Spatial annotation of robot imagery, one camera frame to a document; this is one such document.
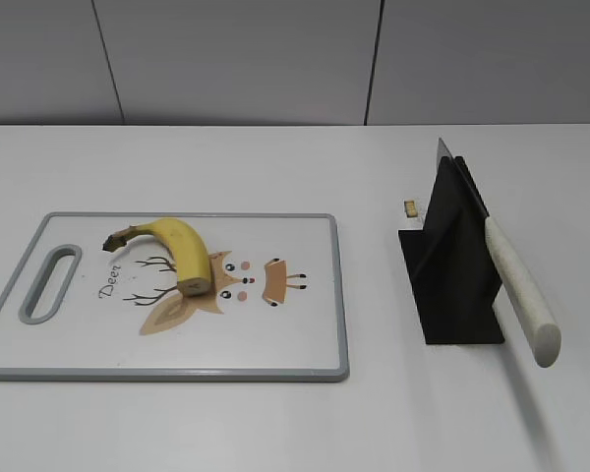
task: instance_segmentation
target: gray wall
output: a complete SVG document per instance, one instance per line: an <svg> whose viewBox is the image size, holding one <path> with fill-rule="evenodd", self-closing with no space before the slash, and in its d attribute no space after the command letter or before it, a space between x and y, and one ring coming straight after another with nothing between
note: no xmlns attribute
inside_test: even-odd
<svg viewBox="0 0 590 472"><path fill-rule="evenodd" d="M590 0L386 0L369 124L590 122Z"/></svg>
<svg viewBox="0 0 590 472"><path fill-rule="evenodd" d="M99 0L129 124L363 124L372 0Z"/></svg>
<svg viewBox="0 0 590 472"><path fill-rule="evenodd" d="M89 0L0 0L0 123L120 123Z"/></svg>
<svg viewBox="0 0 590 472"><path fill-rule="evenodd" d="M95 5L104 42L91 0L0 0L0 123L364 122L379 0ZM386 0L369 124L534 122L590 122L590 0Z"/></svg>

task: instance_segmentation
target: cutting board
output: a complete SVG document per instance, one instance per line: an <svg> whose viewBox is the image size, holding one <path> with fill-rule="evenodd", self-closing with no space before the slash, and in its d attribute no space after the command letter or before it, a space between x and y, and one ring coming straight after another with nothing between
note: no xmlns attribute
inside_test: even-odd
<svg viewBox="0 0 590 472"><path fill-rule="evenodd" d="M114 231L163 216L203 237L218 293L184 299L172 258ZM348 375L327 214L50 213L0 297L0 380L337 382Z"/></svg>

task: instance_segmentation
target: black knife stand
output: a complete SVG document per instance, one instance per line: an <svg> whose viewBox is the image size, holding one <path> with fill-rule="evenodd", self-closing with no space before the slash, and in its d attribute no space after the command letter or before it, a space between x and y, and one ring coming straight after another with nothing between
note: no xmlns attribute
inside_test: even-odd
<svg viewBox="0 0 590 472"><path fill-rule="evenodd" d="M489 216L462 157L441 159L424 228L398 235L427 344L504 342L501 287L485 243Z"/></svg>

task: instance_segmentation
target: deer antler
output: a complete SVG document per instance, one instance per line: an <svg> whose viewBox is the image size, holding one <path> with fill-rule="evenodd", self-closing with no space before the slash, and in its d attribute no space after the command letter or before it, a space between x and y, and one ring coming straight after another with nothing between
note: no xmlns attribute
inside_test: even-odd
<svg viewBox="0 0 590 472"><path fill-rule="evenodd" d="M146 266L166 266L161 268L160 272L176 272L175 265L163 256L153 256L146 261L136 261L136 264L142 264L141 267Z"/></svg>
<svg viewBox="0 0 590 472"><path fill-rule="evenodd" d="M123 300L133 301L134 305L138 305L139 307L148 307L149 305L153 305L161 300L164 295L169 292L172 292L177 288L177 285L172 286L170 288L154 288L156 292L159 292L159 295L155 295L154 297L146 297L144 295L138 295L137 293L132 293L132 297L130 298L123 298ZM149 302L140 303L138 300L150 300Z"/></svg>

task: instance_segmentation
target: banana stem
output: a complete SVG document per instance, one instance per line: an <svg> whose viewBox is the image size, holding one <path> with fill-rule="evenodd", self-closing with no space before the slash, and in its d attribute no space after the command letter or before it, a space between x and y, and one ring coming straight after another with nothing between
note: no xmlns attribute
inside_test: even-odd
<svg viewBox="0 0 590 472"><path fill-rule="evenodd" d="M141 224L140 226L129 226L126 229L121 229L120 231L116 231L115 233L109 235L107 240L102 245L102 250L113 253L117 249L127 246L127 241L143 234L152 234L147 224Z"/></svg>

